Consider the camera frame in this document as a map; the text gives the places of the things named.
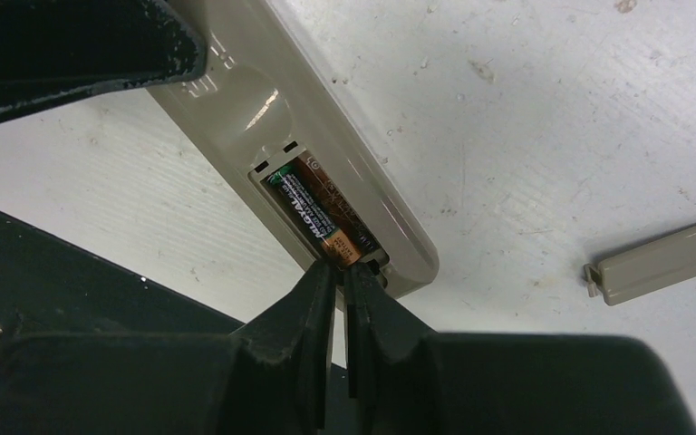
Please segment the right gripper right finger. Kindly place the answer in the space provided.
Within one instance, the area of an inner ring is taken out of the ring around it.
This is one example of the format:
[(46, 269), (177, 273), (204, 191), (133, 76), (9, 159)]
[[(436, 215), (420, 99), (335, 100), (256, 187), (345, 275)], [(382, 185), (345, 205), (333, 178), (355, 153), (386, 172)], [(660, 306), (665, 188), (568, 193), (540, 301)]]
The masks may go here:
[(662, 360), (614, 335), (440, 333), (364, 265), (344, 275), (363, 434), (695, 434)]

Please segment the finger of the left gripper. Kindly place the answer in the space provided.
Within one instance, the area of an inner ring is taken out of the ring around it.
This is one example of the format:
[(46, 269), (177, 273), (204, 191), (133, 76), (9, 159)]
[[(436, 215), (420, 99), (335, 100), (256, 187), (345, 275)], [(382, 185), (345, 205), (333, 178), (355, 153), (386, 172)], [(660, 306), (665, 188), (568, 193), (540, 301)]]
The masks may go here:
[(0, 123), (206, 64), (206, 40), (167, 1), (0, 1)]

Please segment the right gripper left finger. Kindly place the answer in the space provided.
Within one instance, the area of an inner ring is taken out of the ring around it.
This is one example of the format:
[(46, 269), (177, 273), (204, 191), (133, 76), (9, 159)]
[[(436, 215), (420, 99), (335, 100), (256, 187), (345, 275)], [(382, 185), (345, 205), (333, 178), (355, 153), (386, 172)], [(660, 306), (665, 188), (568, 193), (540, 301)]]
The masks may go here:
[(0, 352), (0, 434), (315, 434), (337, 272), (233, 333), (43, 333)]

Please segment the green copper AAA battery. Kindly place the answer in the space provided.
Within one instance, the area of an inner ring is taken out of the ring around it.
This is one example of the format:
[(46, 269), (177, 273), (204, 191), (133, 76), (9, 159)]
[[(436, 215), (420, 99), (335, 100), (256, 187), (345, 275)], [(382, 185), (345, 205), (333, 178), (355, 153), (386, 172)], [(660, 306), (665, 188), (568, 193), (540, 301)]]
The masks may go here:
[(334, 263), (345, 268), (360, 260), (362, 251), (314, 198), (293, 165), (270, 174), (266, 184), (283, 196), (307, 234)]

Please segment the white grey remote control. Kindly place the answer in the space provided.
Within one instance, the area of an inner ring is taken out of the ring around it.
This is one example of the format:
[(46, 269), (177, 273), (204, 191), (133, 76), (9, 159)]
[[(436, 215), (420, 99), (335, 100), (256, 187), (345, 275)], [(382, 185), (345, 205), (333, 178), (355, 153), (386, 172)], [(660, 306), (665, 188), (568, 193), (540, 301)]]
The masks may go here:
[(207, 67), (151, 95), (295, 262), (336, 265), (266, 184), (287, 164), (389, 295), (432, 283), (440, 269), (435, 246), (272, 4), (177, 1), (174, 8), (206, 40)]

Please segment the grey battery cover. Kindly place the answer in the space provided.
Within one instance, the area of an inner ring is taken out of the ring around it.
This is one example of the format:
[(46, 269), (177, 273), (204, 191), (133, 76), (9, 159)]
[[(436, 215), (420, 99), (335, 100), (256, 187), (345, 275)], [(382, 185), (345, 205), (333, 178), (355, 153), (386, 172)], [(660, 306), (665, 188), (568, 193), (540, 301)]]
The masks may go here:
[(619, 305), (696, 277), (696, 224), (583, 266), (588, 296)]

